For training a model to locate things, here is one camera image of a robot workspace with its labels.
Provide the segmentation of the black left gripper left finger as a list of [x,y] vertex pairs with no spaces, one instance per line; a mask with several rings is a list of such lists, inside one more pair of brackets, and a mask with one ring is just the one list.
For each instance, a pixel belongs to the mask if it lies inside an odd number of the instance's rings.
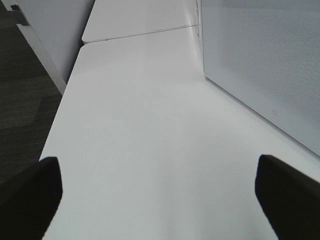
[[46,157],[0,185],[0,238],[41,240],[63,196],[57,157]]

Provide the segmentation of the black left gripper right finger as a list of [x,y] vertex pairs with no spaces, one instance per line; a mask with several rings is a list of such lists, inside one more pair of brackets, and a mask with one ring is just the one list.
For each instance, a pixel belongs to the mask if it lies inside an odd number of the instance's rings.
[[284,161],[259,157],[254,191],[280,240],[320,238],[320,183]]

